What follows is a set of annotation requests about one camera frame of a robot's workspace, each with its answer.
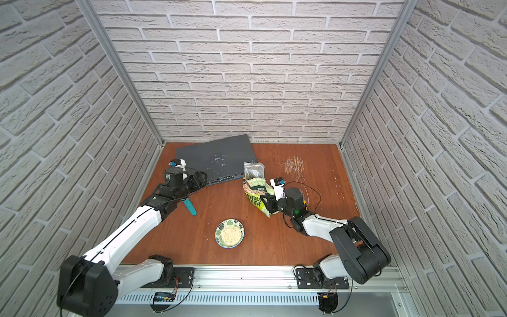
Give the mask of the green oats bag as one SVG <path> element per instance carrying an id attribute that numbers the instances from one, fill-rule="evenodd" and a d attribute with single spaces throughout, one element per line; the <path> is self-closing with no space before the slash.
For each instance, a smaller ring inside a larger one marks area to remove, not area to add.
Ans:
<path id="1" fill-rule="evenodd" d="M 260 163 L 244 163 L 243 190 L 252 205 L 256 206 L 268 218 L 279 212 L 275 190 L 265 176 L 265 166 Z"/>

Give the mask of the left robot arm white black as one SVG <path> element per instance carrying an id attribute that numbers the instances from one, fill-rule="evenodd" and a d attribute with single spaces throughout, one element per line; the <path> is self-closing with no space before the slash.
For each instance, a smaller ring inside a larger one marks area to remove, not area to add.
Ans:
<path id="1" fill-rule="evenodd" d="M 170 258 L 154 255 L 121 272 L 117 268 L 144 236 L 161 224 L 190 195 L 207 185 L 207 174 L 168 168 L 153 193 L 134 214 L 83 256 L 70 256 L 59 270 L 56 304 L 79 316 L 105 316 L 116 301 L 146 285 L 178 286 Z"/>

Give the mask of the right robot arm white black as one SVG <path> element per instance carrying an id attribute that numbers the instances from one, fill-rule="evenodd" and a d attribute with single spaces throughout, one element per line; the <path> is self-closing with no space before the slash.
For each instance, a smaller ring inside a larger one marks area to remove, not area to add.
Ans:
<path id="1" fill-rule="evenodd" d="M 363 285 L 392 261 L 387 248 L 362 218 L 337 220 L 313 213 L 298 188 L 278 186 L 274 195 L 265 195 L 261 200 L 270 214 L 280 212 L 288 217 L 296 232 L 334 244 L 337 253 L 318 260 L 311 269 L 321 287 L 330 286 L 338 277 L 351 277 Z"/>

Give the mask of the oats pile in bowl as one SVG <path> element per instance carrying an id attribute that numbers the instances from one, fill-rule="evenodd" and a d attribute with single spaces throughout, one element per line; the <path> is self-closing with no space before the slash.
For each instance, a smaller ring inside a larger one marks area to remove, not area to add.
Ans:
<path id="1" fill-rule="evenodd" d="M 225 246 L 234 246 L 241 241 L 242 230 L 240 227 L 234 225 L 227 226 L 221 231 L 220 237 Z"/>

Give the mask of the leaf pattern breakfast bowl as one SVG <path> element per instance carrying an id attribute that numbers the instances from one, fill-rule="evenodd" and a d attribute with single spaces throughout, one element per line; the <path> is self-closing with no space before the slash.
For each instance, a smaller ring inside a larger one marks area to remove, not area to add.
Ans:
<path id="1" fill-rule="evenodd" d="M 215 230 L 215 241 L 226 249 L 237 247 L 244 239 L 243 224 L 236 219 L 227 219 L 219 223 Z"/>

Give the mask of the right controller board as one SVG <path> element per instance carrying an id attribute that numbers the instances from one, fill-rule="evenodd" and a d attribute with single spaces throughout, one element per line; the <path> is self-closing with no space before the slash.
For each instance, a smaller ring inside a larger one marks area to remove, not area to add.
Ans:
<path id="1" fill-rule="evenodd" d="M 319 310 L 324 314 L 333 313 L 339 304 L 337 293 L 318 293 Z"/>

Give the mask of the controller board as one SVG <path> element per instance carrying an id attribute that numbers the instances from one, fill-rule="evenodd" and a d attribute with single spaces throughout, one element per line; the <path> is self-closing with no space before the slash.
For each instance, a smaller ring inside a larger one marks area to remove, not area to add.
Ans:
<path id="1" fill-rule="evenodd" d="M 156 292 L 153 296 L 151 308 L 158 313 L 163 313 L 171 308 L 176 295 L 168 292 Z"/>
<path id="2" fill-rule="evenodd" d="M 324 314 L 333 313 L 339 304 L 337 293 L 318 293 L 319 310 Z"/>

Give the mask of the left controller board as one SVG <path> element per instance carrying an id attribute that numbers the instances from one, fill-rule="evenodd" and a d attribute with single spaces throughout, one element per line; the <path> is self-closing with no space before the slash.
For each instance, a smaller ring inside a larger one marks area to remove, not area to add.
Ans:
<path id="1" fill-rule="evenodd" d="M 176 295 L 168 292 L 156 292 L 153 296 L 151 308 L 158 313 L 163 313 L 171 308 Z"/>

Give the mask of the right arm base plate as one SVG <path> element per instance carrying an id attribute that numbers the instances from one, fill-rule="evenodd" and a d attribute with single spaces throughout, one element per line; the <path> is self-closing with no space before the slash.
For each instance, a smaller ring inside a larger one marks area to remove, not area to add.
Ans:
<path id="1" fill-rule="evenodd" d="M 350 288 L 348 277 L 328 279 L 314 268 L 296 267 L 293 269 L 298 289 L 337 289 Z"/>

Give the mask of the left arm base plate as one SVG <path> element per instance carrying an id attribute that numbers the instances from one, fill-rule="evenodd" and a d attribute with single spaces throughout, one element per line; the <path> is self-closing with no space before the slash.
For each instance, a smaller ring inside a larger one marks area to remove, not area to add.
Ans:
<path id="1" fill-rule="evenodd" d="M 172 269 L 171 274 L 166 277 L 161 277 L 158 281 L 148 283 L 142 286 L 142 289 L 162 289 L 162 288 L 181 288 L 181 289 L 190 289 L 194 284 L 194 273 L 195 268 L 183 268 L 176 267 Z"/>

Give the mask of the aluminium front rail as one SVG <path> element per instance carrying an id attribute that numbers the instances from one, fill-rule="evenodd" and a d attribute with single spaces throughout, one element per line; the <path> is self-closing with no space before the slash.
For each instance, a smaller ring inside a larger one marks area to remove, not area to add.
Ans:
<path id="1" fill-rule="evenodd" d="M 184 284 L 177 294 L 204 292 L 326 292 L 328 289 L 355 293 L 406 293 L 409 291 L 395 267 L 387 267 L 382 274 L 364 285 L 341 278 L 335 285 L 321 287 L 315 281 L 304 282 L 294 276 L 291 266 L 247 265 L 190 265 L 193 277 L 180 278 Z"/>

